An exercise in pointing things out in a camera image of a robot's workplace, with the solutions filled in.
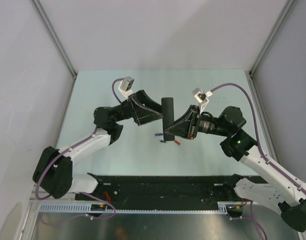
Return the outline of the black remote control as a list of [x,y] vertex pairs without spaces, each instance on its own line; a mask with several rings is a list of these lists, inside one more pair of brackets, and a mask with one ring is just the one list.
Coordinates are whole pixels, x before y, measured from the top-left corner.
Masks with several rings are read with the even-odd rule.
[[175,136],[166,132],[166,129],[174,123],[174,99],[172,97],[163,97],[161,99],[161,112],[163,140],[165,142],[173,142]]

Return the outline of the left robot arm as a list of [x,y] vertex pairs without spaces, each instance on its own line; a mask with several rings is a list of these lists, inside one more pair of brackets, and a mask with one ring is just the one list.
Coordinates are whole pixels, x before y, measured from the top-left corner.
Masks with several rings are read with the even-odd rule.
[[163,115],[162,106],[144,90],[139,90],[119,105],[96,108],[93,117],[95,129],[86,138],[63,148],[49,146],[43,150],[32,176],[37,200],[43,199],[40,189],[54,199],[67,193],[86,193],[93,200],[100,199],[104,188],[96,177],[90,173],[75,174],[74,167],[94,152],[115,143],[124,128],[120,121],[133,119],[141,126],[160,120]]

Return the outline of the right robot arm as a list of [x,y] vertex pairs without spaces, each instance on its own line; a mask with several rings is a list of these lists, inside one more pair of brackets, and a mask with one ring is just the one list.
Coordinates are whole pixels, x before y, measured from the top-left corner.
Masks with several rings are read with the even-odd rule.
[[240,197],[255,201],[278,213],[292,229],[306,231],[306,182],[266,155],[259,140],[242,129],[246,120],[240,108],[228,106],[219,117],[213,117],[208,112],[201,112],[197,105],[190,105],[175,120],[174,108],[164,106],[162,116],[163,132],[167,135],[188,140],[193,140],[198,133],[225,137],[220,143],[224,154],[251,168],[268,183],[268,187],[243,186],[244,179],[238,176],[234,183],[223,188],[228,200]]

